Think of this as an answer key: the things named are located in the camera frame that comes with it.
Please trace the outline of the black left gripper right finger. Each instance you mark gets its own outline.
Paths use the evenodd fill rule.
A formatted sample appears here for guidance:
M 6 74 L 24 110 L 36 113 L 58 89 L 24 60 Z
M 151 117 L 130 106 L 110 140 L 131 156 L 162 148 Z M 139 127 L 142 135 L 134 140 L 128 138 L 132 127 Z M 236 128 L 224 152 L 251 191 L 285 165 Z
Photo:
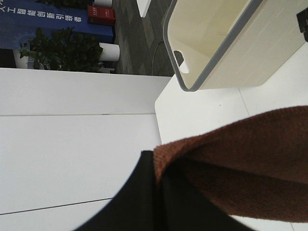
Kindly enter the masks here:
M 163 174 L 161 186 L 168 231 L 251 231 L 207 200 L 172 164 Z

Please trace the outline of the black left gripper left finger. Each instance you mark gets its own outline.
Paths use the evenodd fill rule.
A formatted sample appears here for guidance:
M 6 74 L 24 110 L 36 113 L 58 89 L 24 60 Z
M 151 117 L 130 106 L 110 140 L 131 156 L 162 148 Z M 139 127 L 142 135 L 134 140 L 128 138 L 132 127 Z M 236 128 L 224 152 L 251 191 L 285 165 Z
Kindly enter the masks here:
M 142 151 L 122 188 L 98 213 L 77 231 L 162 231 L 161 192 L 156 187 L 154 153 Z

